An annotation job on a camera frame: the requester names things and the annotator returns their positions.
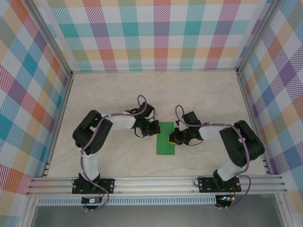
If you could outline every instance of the plaid wall panel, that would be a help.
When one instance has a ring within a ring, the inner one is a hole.
[[[42,168],[67,75],[21,0],[0,2],[0,226],[20,220]]]
[[[261,13],[260,13],[260,15],[259,15],[257,21],[256,21],[256,23],[255,23],[255,25],[254,25],[254,27],[253,27],[253,29],[252,29],[252,31],[251,31],[251,33],[250,33],[250,35],[249,35],[247,41],[246,41],[246,43],[245,43],[245,46],[244,46],[244,48],[243,48],[243,50],[242,50],[242,52],[241,52],[241,54],[240,54],[240,57],[239,57],[239,59],[238,59],[238,61],[237,61],[237,64],[236,64],[236,67],[235,67],[235,68],[238,68],[238,67],[239,67],[239,65],[240,65],[240,63],[241,63],[241,61],[242,61],[242,59],[243,59],[243,56],[245,55],[245,53],[246,53],[246,51],[247,51],[247,48],[248,48],[249,45],[251,44],[251,42],[252,42],[252,40],[253,40],[253,38],[254,38],[254,36],[255,36],[255,33],[256,33],[257,29],[258,29],[259,26],[261,25],[261,21],[263,20],[264,16],[265,16],[266,13],[267,13],[267,10],[268,10],[269,5],[270,5],[271,2],[272,2],[272,0],[267,0],[267,1],[266,1],[265,5],[264,5],[264,7],[263,7],[263,9],[262,9],[262,11],[261,11]]]
[[[303,1],[284,0],[242,78],[275,174],[303,226]]]
[[[72,68],[92,71],[235,68],[270,0],[35,2]]]

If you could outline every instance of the plaid wallpaper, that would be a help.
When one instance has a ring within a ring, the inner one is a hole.
[[[21,0],[0,2],[0,226],[16,226],[65,94],[61,69]]]
[[[262,11],[261,11],[259,17],[258,17],[258,19],[257,19],[257,21],[256,21],[256,23],[255,23],[255,25],[254,25],[254,27],[253,27],[253,29],[252,29],[252,31],[251,31],[251,33],[250,33],[250,35],[249,35],[247,41],[246,41],[246,43],[245,43],[245,46],[244,46],[244,48],[243,48],[243,50],[242,50],[242,52],[241,52],[241,54],[240,54],[240,57],[239,57],[239,59],[238,59],[238,61],[237,61],[237,64],[236,64],[236,67],[235,67],[235,68],[238,68],[238,67],[239,67],[239,65],[240,65],[240,63],[241,63],[241,61],[242,61],[242,59],[243,59],[243,56],[245,55],[245,53],[246,53],[246,51],[247,51],[247,48],[248,48],[249,45],[251,44],[251,41],[253,40],[253,38],[254,38],[254,36],[255,36],[255,33],[256,33],[257,29],[259,28],[259,26],[260,26],[260,24],[261,24],[262,19],[264,18],[264,16],[265,16],[266,13],[267,13],[267,10],[268,10],[269,5],[270,5],[271,2],[272,2],[272,0],[266,0],[266,3],[265,3],[265,5],[264,5],[264,7],[263,7],[263,9],[262,9]]]
[[[92,71],[235,68],[270,0],[35,2],[72,68]]]
[[[242,74],[275,174],[303,226],[303,0],[284,0]]]

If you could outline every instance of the aluminum frame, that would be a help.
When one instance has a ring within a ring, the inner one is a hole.
[[[83,206],[82,196],[37,197],[38,206]],[[106,206],[151,206],[151,205],[215,205],[215,195],[158,195],[158,196],[116,196],[109,197]]]
[[[243,100],[244,100],[244,103],[245,103],[245,106],[246,106],[246,109],[247,109],[247,113],[248,113],[249,118],[250,118],[251,126],[252,126],[255,134],[262,141],[262,137],[261,137],[260,132],[257,128],[256,118],[255,118],[255,116],[253,114],[253,110],[252,110],[252,108],[249,104],[248,94],[245,90],[245,86],[244,86],[244,83],[242,81],[241,75],[240,75],[239,72],[236,72],[236,76],[237,76],[237,80],[238,80],[238,83],[239,83],[239,86],[240,86],[240,90],[241,90],[241,93],[242,93],[242,96],[243,96]],[[268,173],[273,174],[274,171],[273,171],[273,168],[272,168],[272,166],[269,162],[269,157],[267,156],[266,152],[262,155],[262,158],[266,162],[266,165],[267,165],[266,167],[267,167]],[[286,227],[295,227],[294,222],[293,222],[292,217],[291,217],[291,214],[290,214],[291,207],[290,207],[290,204],[289,204],[289,201],[288,201],[286,195],[285,194],[275,194],[275,197],[276,197],[276,201],[277,201],[278,208],[280,210],[280,214],[281,214],[282,220],[284,222],[284,225]]]
[[[280,175],[251,175],[250,194],[287,193],[286,186]],[[115,196],[153,196],[153,195],[223,195],[223,192],[199,193],[194,185],[196,176],[172,177],[114,177]],[[72,177],[33,178],[28,196],[77,196],[71,193]],[[240,177],[242,192],[248,188],[249,181]],[[82,196],[98,196],[98,194],[83,194]]]
[[[57,139],[59,136],[59,131],[60,131],[61,124],[63,121],[63,116],[64,116],[64,112],[66,109],[67,101],[68,101],[68,98],[71,93],[71,87],[72,87],[73,81],[74,81],[73,77],[68,78],[67,87],[66,87],[64,98],[63,98],[62,106],[61,106],[61,109],[59,112],[58,120],[57,120],[57,123],[56,123],[54,131],[53,131],[53,137],[52,137],[51,144],[50,144],[50,147],[49,147],[47,155],[46,155],[46,159],[42,163],[43,168],[41,168],[41,171],[39,174],[40,176],[44,176],[47,165],[48,164],[50,165],[50,162],[52,161],[53,152],[55,150],[56,142],[57,142]]]
[[[125,72],[226,72],[236,71],[235,68],[219,68],[219,69],[199,69],[199,70],[119,70],[119,71],[78,71],[75,70],[74,74],[93,74],[93,73],[125,73]]]

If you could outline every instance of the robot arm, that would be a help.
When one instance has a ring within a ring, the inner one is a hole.
[[[129,111],[125,111],[124,114],[139,113],[144,109],[145,102],[140,105],[139,108],[135,108]],[[145,111],[136,116],[127,115],[115,115],[104,119],[99,126],[98,132],[91,142],[91,144],[85,149],[83,154],[83,167],[88,178],[94,181],[99,177],[98,159],[96,157],[97,152],[102,148],[108,134],[112,130],[118,129],[140,129],[142,136],[151,136],[160,133],[159,121],[155,120],[155,109],[147,104]],[[90,111],[83,119],[77,129],[74,131],[72,137],[75,139],[76,146],[81,150],[91,139],[94,129],[98,125],[99,121],[106,114],[101,114],[96,110]]]
[[[189,125],[201,125],[199,127],[189,127],[180,121],[176,121],[178,127],[170,134],[169,142],[177,145],[190,145],[192,139],[211,140],[222,139],[228,153],[228,160],[225,164],[214,172],[214,183],[218,190],[229,184],[229,180],[245,168],[247,164],[244,146],[234,129],[231,127],[213,126],[208,123],[201,124],[194,112],[189,112],[182,116],[183,121]],[[240,131],[249,151],[250,161],[255,160],[265,151],[263,144],[248,126],[245,121],[238,121],[234,127]]]

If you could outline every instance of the metal rail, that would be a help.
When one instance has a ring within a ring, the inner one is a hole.
[[[280,175],[252,175],[250,194],[286,193],[287,189]],[[220,195],[223,192],[199,193],[194,186],[195,176],[181,177],[116,177],[115,196],[152,196],[152,195]],[[72,178],[33,178],[27,191],[28,196],[79,196],[71,193]],[[240,177],[244,194],[249,181]]]
[[[83,206],[81,196],[34,197],[37,206]],[[159,195],[159,196],[116,196],[111,195],[107,206],[146,206],[146,205],[211,205],[216,204],[215,195]]]
[[[54,131],[53,131],[52,141],[51,141],[50,147],[47,151],[46,159],[44,159],[44,161],[42,163],[42,166],[44,166],[44,167],[41,168],[41,170],[39,172],[39,176],[46,176],[48,174],[48,171],[45,172],[45,170],[49,169],[50,162],[53,158],[53,152],[55,150],[55,146],[56,146],[57,139],[58,139],[58,136],[59,136],[59,131],[60,131],[61,124],[62,124],[62,121],[63,121],[64,112],[65,112],[65,109],[66,109],[66,106],[67,106],[67,101],[68,101],[68,98],[70,96],[73,80],[74,80],[73,77],[68,78],[67,87],[66,87],[66,91],[65,91],[65,94],[64,94],[62,106],[60,108],[58,120],[55,124],[55,128],[54,128]]]

